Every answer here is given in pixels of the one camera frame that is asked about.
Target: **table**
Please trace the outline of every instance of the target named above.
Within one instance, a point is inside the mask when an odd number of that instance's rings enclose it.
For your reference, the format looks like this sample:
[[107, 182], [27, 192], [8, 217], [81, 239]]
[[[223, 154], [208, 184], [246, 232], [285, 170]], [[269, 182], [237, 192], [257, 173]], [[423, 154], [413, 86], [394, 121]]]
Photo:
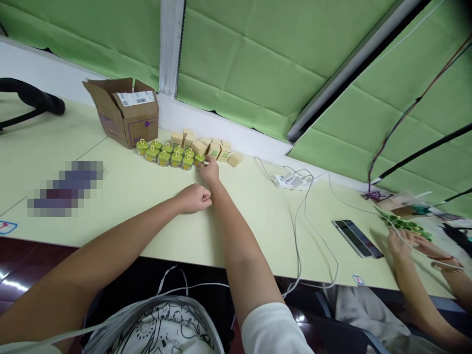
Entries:
[[[15, 95], [1, 94], [0, 119], [23, 113]], [[203, 183], [196, 170], [162, 168], [146, 162], [107, 138], [93, 107], [66, 101], [63, 117], [44, 114], [6, 129], [0, 135], [0, 220], [17, 223], [8, 237], [80, 247], [112, 226], [175, 195], [195, 182]], [[160, 130], [161, 141], [170, 132]], [[75, 217], [28, 217], [27, 196], [57, 178], [67, 161], [103, 161], [103, 182], [84, 200]], [[293, 218], [305, 192], [275, 188], [251, 157], [233, 168], [220, 163], [220, 177], [236, 206], [251, 227], [275, 275], [296, 278], [297, 261]], [[333, 191], [346, 204], [373, 211], [359, 192], [333, 184]], [[347, 244], [331, 221], [350, 219], [382, 249], [387, 229], [374, 215], [339, 201], [326, 180], [315, 183], [307, 204], [307, 216], [323, 235], [339, 261], [337, 283], [356, 286], [353, 275], [366, 285], [397, 290], [386, 258], [362, 259]], [[330, 282], [335, 261], [320, 236], [302, 213], [297, 220], [297, 240], [302, 279]], [[178, 216], [142, 253], [143, 256], [224, 267], [223, 253], [212, 209]], [[441, 275], [429, 262], [414, 255], [420, 277], [431, 295], [453, 297]]]

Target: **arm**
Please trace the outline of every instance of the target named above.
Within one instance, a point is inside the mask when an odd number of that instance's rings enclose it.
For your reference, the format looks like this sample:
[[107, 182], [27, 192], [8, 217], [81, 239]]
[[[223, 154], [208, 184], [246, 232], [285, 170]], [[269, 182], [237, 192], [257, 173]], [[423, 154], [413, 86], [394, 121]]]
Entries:
[[266, 303], [284, 303], [284, 300], [254, 234], [219, 179], [218, 164], [211, 156], [207, 161], [208, 165], [199, 165], [200, 173], [211, 189], [226, 273], [236, 316], [242, 326], [252, 310]]
[[[0, 317], [0, 345], [41, 341], [79, 329], [97, 293], [123, 273], [164, 226], [180, 213], [210, 205], [210, 192], [193, 184], [87, 243]], [[67, 353], [71, 342], [57, 346]]]
[[[413, 244], [412, 233], [405, 233], [403, 230], [399, 230], [399, 233], [409, 244]], [[411, 249], [394, 230], [390, 230], [388, 248], [393, 255], [398, 287], [405, 298], [414, 324], [448, 350], [460, 351], [472, 348], [471, 340], [453, 328], [434, 306], [418, 276]]]
[[[441, 262], [453, 266], [461, 266], [460, 262], [456, 258], [448, 259], [451, 258], [451, 256], [447, 252], [443, 251], [427, 239], [421, 236], [415, 236], [414, 241], [418, 244], [418, 250], [426, 256], [433, 259], [440, 259]], [[438, 266], [444, 269], [447, 268], [446, 265], [438, 264]], [[472, 280], [463, 271], [460, 273], [442, 271], [441, 274], [451, 287], [452, 293], [459, 300], [461, 305], [468, 312], [472, 312]]]

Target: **sticker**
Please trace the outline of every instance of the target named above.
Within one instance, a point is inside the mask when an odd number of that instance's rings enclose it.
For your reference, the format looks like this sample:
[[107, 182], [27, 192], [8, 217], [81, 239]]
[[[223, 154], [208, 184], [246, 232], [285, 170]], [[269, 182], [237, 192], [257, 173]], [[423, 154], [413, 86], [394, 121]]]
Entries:
[[117, 93], [121, 103], [125, 107], [136, 106], [138, 104], [154, 102], [152, 91], [134, 92], [134, 93]]
[[0, 221], [0, 235], [6, 235], [12, 232], [18, 224], [10, 223], [8, 221]]
[[360, 276], [357, 276], [357, 275], [353, 275], [353, 278], [354, 278], [354, 281], [359, 284], [359, 285], [365, 285], [364, 281], [362, 280], [362, 278]]

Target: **green roller blind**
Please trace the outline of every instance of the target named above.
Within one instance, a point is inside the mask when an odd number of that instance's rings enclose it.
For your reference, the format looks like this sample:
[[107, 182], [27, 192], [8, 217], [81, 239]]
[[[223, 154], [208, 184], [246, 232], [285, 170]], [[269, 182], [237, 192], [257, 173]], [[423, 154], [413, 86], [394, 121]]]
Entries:
[[187, 0], [177, 99], [284, 140], [393, 0]]
[[159, 0], [0, 0], [0, 21], [19, 42], [159, 88]]
[[[404, 38], [439, 0], [432, 1], [397, 39]], [[366, 182], [374, 154], [402, 113], [419, 97], [471, 28], [457, 2], [445, 1], [405, 41], [361, 75], [303, 135], [290, 157]], [[391, 136], [373, 178], [410, 154], [470, 123], [472, 49], [462, 55]], [[438, 203], [472, 186], [472, 132], [428, 152], [386, 177], [380, 187], [433, 191]], [[472, 217], [472, 197], [444, 210]]]

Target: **white t-shirt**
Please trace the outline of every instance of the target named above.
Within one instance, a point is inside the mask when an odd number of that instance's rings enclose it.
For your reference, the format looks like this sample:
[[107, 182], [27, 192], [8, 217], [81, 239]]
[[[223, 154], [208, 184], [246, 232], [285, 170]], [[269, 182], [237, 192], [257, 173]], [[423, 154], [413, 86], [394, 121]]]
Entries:
[[[106, 352], [224, 354], [211, 319], [194, 300], [186, 304], [161, 299], [119, 333]], [[253, 310], [243, 323], [241, 336], [246, 354], [313, 353], [289, 308], [282, 303], [268, 303]], [[3, 345], [0, 353], [28, 344], [31, 342]], [[57, 354], [59, 350], [48, 345], [19, 353]]]

